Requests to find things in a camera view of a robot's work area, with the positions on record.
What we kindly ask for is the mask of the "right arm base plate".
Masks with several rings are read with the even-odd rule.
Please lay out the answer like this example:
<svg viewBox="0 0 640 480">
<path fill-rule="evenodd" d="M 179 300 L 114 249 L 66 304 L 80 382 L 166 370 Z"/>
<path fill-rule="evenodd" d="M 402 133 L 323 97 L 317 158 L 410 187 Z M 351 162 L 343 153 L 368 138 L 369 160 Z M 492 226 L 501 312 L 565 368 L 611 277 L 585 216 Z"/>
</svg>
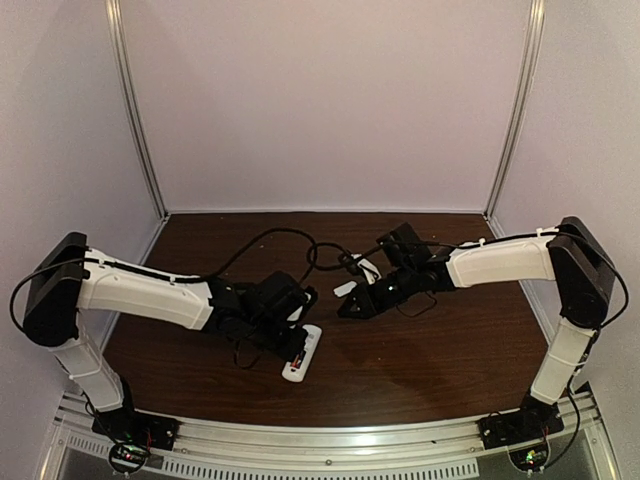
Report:
<svg viewBox="0 0 640 480">
<path fill-rule="evenodd" d="M 486 450 L 542 439 L 564 429 L 555 406 L 492 413 L 480 418 L 477 426 Z"/>
</svg>

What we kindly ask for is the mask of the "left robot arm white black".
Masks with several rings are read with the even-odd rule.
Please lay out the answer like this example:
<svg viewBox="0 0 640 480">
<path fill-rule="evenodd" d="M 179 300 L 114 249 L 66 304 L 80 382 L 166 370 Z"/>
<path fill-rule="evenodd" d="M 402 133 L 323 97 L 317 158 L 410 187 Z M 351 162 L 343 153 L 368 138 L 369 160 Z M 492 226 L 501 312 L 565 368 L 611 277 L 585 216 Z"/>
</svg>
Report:
<svg viewBox="0 0 640 480">
<path fill-rule="evenodd" d="M 247 341 L 282 359 L 290 382 L 304 379 L 322 335 L 319 327 L 301 322 L 316 291 L 287 273 L 277 271 L 259 283 L 178 275 L 113 258 L 89 247 L 79 232 L 67 234 L 16 287 L 29 292 L 14 325 L 55 355 L 87 395 L 98 426 L 124 438 L 140 429 L 142 416 L 126 381 L 81 325 L 79 311 L 125 313 Z"/>
</svg>

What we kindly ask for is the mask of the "white battery cover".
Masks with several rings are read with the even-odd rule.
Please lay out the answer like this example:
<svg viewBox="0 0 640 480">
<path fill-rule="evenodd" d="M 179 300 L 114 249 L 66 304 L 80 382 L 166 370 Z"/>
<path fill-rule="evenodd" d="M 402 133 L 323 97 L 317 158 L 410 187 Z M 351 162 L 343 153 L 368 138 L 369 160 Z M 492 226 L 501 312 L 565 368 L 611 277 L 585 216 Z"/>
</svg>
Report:
<svg viewBox="0 0 640 480">
<path fill-rule="evenodd" d="M 333 289 L 333 293 L 337 298 L 343 298 L 351 293 L 351 291 L 358 285 L 356 281 L 348 281 L 342 285 L 339 285 Z"/>
</svg>

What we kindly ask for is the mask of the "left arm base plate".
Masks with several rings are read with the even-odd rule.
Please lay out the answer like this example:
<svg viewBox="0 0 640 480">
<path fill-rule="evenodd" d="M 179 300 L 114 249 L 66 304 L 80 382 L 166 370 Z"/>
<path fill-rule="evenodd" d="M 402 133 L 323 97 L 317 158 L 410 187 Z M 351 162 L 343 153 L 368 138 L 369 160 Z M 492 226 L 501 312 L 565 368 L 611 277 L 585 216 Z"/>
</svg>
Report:
<svg viewBox="0 0 640 480">
<path fill-rule="evenodd" d="M 92 431 L 111 439 L 141 447 L 171 451 L 179 428 L 172 417 L 119 408 L 94 416 Z"/>
</svg>

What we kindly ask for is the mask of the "white remote control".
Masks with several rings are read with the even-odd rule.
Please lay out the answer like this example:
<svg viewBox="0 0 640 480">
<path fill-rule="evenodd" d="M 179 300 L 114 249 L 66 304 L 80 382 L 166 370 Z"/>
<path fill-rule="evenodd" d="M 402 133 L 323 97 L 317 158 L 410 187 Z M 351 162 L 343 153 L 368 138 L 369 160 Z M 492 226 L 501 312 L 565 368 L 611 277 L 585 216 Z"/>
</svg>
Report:
<svg viewBox="0 0 640 480">
<path fill-rule="evenodd" d="M 292 362 L 287 362 L 281 372 L 281 376 L 292 383 L 301 383 L 304 381 L 322 336 L 322 329 L 316 325 L 304 325 L 303 329 L 307 332 L 307 337 L 304 347 L 299 353 L 305 352 L 301 368 L 292 369 Z"/>
</svg>

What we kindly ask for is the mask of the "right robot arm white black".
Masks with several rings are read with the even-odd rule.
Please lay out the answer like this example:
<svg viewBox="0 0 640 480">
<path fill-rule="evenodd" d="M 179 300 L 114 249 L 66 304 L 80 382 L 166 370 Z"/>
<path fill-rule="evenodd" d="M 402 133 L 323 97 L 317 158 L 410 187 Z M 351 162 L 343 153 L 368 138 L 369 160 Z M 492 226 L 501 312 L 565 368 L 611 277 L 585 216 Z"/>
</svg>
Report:
<svg viewBox="0 0 640 480">
<path fill-rule="evenodd" d="M 586 225 L 569 216 L 551 228 L 459 245 L 426 241 L 404 223 L 377 241 L 392 271 L 381 275 L 364 254 L 343 254 L 341 268 L 363 275 L 335 288 L 341 318 L 371 319 L 417 294 L 485 284 L 547 281 L 559 295 L 560 321 L 514 420 L 548 422 L 602 331 L 621 317 L 609 312 L 613 289 L 626 285 Z"/>
</svg>

